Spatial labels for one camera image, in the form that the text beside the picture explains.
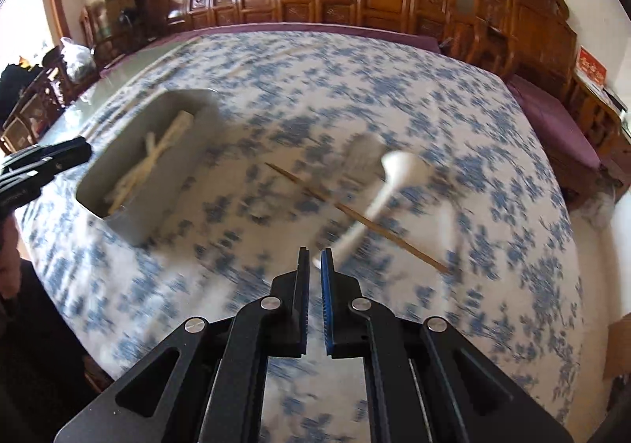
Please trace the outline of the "person left hand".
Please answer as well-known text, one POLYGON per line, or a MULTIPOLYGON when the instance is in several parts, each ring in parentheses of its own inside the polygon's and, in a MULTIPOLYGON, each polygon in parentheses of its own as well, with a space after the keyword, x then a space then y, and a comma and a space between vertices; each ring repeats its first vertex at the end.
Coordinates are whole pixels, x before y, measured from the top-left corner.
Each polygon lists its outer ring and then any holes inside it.
POLYGON ((12 299, 21 289, 21 255, 18 250, 19 231, 13 214, 1 227, 0 293, 3 299, 12 299))

